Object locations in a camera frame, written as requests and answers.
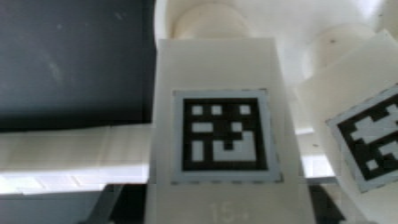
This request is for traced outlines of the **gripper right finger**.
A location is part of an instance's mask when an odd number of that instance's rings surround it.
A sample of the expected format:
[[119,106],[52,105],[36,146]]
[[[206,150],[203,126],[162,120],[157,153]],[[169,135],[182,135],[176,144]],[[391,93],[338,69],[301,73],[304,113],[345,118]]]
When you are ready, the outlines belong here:
[[309,186],[309,194],[317,224],[340,224],[347,218],[320,185]]

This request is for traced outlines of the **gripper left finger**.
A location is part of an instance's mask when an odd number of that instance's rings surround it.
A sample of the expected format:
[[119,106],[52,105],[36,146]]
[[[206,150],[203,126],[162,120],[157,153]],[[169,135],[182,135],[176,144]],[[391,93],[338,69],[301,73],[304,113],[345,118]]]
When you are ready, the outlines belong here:
[[78,224],[144,224],[146,184],[109,184],[87,219]]

